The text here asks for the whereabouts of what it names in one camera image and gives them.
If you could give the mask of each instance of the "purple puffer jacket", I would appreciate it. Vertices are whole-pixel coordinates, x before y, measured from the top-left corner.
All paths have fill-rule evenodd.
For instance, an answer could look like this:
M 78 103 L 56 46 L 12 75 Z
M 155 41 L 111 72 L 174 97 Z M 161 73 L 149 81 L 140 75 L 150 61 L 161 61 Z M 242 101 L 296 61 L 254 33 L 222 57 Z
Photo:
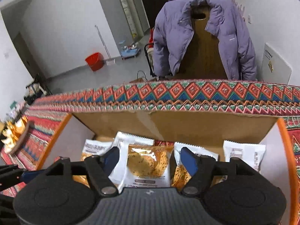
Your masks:
M 248 28 L 236 6 L 229 0 L 173 0 L 167 2 L 155 21 L 154 73 L 175 75 L 190 44 L 191 6 L 211 8 L 205 30 L 219 39 L 219 53 L 229 80 L 255 80 L 255 51 Z

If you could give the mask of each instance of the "snack package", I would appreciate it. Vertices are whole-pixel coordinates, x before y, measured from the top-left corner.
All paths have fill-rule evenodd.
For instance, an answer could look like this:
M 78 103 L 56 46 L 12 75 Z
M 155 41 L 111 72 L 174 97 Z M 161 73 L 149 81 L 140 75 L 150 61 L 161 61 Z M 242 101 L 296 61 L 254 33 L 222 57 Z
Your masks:
M 126 171 L 126 164 L 127 164 L 127 158 L 128 158 L 128 146 L 134 145 L 134 146 L 153 146 L 154 140 L 143 138 L 140 136 L 123 133 L 123 132 L 117 132 L 117 135 L 115 137 L 115 140 L 112 144 L 112 147 L 118 147 L 120 150 L 120 158 L 119 162 L 115 166 L 112 173 L 109 175 L 110 180 L 118 187 L 121 183 L 124 173 Z
M 112 148 L 112 142 L 101 142 L 97 140 L 87 139 L 85 141 L 80 160 L 84 161 L 84 159 L 92 155 L 102 156 L 106 152 L 108 152 L 111 148 Z M 80 182 L 89 187 L 86 176 L 74 175 L 73 180 Z
M 177 164 L 172 187 L 176 187 L 179 191 L 187 184 L 187 182 L 191 179 L 191 175 L 188 173 L 188 171 L 185 169 L 183 164 L 180 161 L 180 152 L 183 147 L 187 147 L 191 152 L 193 152 L 196 156 L 206 155 L 211 156 L 216 161 L 218 161 L 219 155 L 216 153 L 213 153 L 211 151 L 206 150 L 203 147 L 195 146 L 195 145 L 189 145 L 184 144 L 180 142 L 175 142 L 174 144 L 174 157 Z
M 170 187 L 170 157 L 172 146 L 128 147 L 127 169 L 119 192 L 123 187 Z
M 225 140 L 223 150 L 226 162 L 229 162 L 231 157 L 238 157 L 254 170 L 259 171 L 266 146 L 260 144 L 240 144 Z

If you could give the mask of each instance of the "jacket sleeve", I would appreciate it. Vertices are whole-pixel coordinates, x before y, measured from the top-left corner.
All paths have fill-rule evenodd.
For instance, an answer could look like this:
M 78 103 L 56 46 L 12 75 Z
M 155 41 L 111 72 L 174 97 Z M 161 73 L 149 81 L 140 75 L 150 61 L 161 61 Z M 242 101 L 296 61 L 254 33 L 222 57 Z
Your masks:
M 242 80 L 255 81 L 257 67 L 255 63 L 255 50 L 248 28 L 238 9 L 234 6 L 236 17 L 236 35 L 238 39 L 238 55 Z
M 169 50 L 167 47 L 167 40 L 164 32 L 160 30 L 159 25 L 155 25 L 153 32 L 154 53 L 153 53 L 153 67 L 154 73 L 157 76 L 166 76 L 169 74 Z

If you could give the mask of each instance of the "white logo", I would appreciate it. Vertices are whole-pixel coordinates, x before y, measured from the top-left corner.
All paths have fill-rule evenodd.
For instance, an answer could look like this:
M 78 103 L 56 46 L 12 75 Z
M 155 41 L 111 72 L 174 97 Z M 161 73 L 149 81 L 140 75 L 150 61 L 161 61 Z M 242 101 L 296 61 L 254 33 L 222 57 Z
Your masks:
M 153 193 L 154 193 L 153 190 L 148 190 L 148 191 L 146 192 L 146 194 L 148 194 L 148 195 L 151 195 L 151 194 L 153 194 Z

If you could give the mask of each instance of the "silver screw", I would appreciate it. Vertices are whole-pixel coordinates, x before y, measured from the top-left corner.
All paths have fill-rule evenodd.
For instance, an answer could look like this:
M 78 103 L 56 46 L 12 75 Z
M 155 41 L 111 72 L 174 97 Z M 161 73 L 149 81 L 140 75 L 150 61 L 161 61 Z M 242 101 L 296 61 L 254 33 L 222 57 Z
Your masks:
M 112 186 L 107 186 L 107 187 L 102 188 L 102 189 L 101 189 L 101 192 L 102 192 L 103 194 L 107 194 L 107 195 L 113 194 L 113 193 L 116 192 L 116 188 L 115 188 L 115 187 L 112 187 Z
M 196 187 L 190 186 L 183 189 L 186 194 L 196 194 L 198 193 L 198 189 Z

